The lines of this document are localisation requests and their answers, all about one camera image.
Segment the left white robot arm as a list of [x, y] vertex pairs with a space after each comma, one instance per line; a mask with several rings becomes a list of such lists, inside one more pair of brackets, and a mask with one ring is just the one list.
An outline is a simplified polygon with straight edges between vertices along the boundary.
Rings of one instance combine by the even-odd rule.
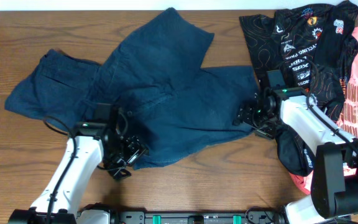
[[107, 205], [80, 202], [92, 173], [102, 168], [117, 180], [130, 176], [127, 167], [146, 154], [137, 136], [126, 137], [114, 123], [82, 122], [68, 131], [62, 160], [41, 195], [27, 210], [15, 209], [9, 223], [120, 223]]

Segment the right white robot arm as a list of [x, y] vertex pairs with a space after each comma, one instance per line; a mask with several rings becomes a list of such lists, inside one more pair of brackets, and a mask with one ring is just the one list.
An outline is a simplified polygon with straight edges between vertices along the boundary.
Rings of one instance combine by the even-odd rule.
[[302, 88], [266, 89], [240, 106], [234, 125], [246, 123], [269, 139], [292, 128], [314, 154], [309, 196], [273, 213], [273, 223], [350, 223], [358, 213], [358, 139], [339, 128]]

